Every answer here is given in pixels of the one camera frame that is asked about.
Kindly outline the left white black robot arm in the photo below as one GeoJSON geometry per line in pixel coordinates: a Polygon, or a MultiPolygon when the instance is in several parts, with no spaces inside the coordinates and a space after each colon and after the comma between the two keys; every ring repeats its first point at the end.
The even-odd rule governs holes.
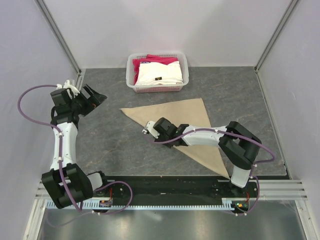
{"type": "Polygon", "coordinates": [[[54,153],[49,171],[42,174],[41,181],[58,209],[72,205],[78,207],[94,193],[104,197],[110,191],[101,171],[85,174],[76,163],[80,117],[88,115],[107,99],[88,85],[84,90],[88,96],[67,80],[50,94],[54,103],[50,122],[54,133],[54,153]]]}

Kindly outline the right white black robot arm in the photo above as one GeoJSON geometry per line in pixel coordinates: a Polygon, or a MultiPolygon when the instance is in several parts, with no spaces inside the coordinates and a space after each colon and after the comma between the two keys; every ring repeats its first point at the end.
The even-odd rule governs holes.
{"type": "Polygon", "coordinates": [[[253,163],[259,153],[261,140],[236,121],[221,127],[196,127],[189,124],[175,126],[161,117],[156,122],[148,121],[146,130],[155,143],[168,148],[189,146],[217,147],[233,164],[229,191],[235,197],[247,191],[247,182],[253,163]]]}

